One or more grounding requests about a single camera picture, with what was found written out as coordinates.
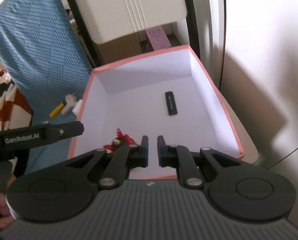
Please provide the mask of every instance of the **pink paper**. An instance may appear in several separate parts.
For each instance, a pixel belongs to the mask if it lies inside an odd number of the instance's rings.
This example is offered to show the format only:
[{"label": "pink paper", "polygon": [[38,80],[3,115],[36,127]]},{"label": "pink paper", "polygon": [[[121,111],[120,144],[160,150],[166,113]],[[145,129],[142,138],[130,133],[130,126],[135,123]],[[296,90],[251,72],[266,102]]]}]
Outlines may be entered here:
[{"label": "pink paper", "polygon": [[146,34],[154,50],[170,48],[170,41],[161,26],[146,30]]}]

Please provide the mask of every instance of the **red toy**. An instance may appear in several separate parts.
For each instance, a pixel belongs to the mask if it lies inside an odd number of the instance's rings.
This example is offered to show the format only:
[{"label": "red toy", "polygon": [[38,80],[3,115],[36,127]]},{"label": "red toy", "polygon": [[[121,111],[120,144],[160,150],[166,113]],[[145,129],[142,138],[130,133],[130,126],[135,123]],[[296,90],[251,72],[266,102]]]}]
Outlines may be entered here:
[{"label": "red toy", "polygon": [[118,148],[131,144],[137,145],[137,143],[129,135],[124,135],[120,129],[117,129],[117,137],[112,140],[111,144],[106,144],[103,146],[103,148],[114,153],[116,150],[118,150]]}]

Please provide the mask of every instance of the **blue fabric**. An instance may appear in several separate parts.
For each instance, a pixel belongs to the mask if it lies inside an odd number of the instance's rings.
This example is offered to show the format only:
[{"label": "blue fabric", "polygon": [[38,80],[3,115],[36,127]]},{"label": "blue fabric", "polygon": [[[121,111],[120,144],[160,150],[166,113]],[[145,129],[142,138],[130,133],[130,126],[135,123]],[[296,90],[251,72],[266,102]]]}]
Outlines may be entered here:
[{"label": "blue fabric", "polygon": [[[66,94],[82,97],[92,70],[61,0],[4,0],[0,59],[34,112],[32,125],[76,119],[48,116]],[[26,173],[66,160],[69,142],[31,149]]]}]

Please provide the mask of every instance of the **yellow object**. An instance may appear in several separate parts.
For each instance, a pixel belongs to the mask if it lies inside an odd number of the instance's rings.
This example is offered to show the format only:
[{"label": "yellow object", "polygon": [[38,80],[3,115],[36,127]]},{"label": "yellow object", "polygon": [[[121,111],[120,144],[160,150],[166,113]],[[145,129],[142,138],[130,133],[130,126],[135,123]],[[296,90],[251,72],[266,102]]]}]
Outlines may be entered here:
[{"label": "yellow object", "polygon": [[59,105],[57,105],[57,106],[55,107],[54,110],[51,111],[51,113],[49,114],[49,117],[50,117],[50,118],[54,118],[57,114],[60,113],[60,111],[61,111],[64,107],[65,107],[64,103],[61,102]]}]

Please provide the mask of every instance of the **orange and white fabric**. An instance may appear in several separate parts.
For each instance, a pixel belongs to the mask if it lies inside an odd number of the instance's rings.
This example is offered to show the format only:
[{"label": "orange and white fabric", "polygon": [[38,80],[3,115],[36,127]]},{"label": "orange and white fabric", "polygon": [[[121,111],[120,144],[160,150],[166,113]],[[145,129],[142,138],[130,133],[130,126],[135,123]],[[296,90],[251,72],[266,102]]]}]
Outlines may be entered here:
[{"label": "orange and white fabric", "polygon": [[0,131],[29,126],[32,110],[0,61]]}]

